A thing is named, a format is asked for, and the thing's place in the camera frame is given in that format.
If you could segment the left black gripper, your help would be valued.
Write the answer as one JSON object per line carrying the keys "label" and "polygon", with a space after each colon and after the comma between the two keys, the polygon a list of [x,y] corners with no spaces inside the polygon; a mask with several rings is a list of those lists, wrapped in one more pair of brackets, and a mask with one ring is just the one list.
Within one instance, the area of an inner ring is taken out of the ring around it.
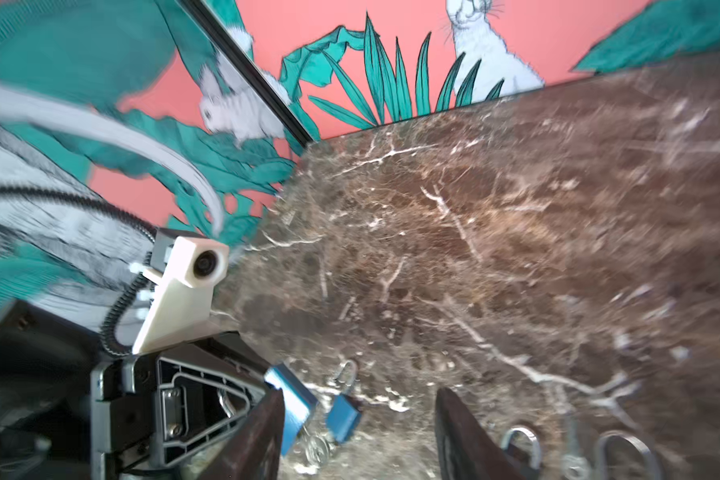
{"label": "left black gripper", "polygon": [[271,389],[268,366],[239,335],[104,356],[90,374],[91,477],[172,479],[241,428]]}

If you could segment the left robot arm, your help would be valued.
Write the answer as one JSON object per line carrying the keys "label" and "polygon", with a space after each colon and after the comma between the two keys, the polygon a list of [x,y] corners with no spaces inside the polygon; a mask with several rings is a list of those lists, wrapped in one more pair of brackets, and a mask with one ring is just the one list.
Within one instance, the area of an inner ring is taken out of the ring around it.
{"label": "left robot arm", "polygon": [[284,413],[235,332],[112,357],[91,331],[0,308],[0,479],[274,479]]}

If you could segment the red padlock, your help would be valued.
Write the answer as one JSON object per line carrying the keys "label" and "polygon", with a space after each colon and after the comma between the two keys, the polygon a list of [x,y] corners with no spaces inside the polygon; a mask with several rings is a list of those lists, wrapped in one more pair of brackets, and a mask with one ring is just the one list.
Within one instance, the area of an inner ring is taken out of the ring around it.
{"label": "red padlock", "polygon": [[664,479],[659,457],[638,436],[623,430],[610,430],[599,435],[594,446],[595,479],[610,479],[619,463],[636,467],[644,479]]}

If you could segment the small black padlock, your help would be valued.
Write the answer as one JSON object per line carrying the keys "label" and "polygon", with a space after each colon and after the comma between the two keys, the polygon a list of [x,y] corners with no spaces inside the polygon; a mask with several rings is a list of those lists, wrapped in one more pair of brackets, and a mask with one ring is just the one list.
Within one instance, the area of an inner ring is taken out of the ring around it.
{"label": "small black padlock", "polygon": [[541,476],[543,450],[538,434],[526,425],[513,425],[502,436],[500,448],[524,479]]}

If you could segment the black padlock silver key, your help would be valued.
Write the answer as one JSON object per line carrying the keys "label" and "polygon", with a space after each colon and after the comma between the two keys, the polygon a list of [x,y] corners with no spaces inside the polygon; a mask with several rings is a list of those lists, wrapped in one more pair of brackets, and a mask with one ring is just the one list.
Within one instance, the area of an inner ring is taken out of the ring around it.
{"label": "black padlock silver key", "polygon": [[560,459],[562,475],[567,480],[588,480],[591,476],[591,465],[579,444],[575,416],[566,414],[563,417],[563,426],[565,451]]}

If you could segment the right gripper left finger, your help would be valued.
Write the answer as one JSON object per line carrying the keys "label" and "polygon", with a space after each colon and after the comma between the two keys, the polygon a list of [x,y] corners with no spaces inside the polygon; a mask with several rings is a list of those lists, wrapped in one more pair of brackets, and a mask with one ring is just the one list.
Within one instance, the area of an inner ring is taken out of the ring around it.
{"label": "right gripper left finger", "polygon": [[199,479],[277,479],[284,419],[282,391],[270,390]]}

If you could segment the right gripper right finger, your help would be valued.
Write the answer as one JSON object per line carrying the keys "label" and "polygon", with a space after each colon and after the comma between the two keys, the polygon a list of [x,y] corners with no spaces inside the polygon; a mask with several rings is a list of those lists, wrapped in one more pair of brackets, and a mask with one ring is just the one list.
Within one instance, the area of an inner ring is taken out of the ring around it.
{"label": "right gripper right finger", "polygon": [[440,477],[459,479],[536,479],[537,471],[494,443],[458,395],[439,388],[434,431]]}

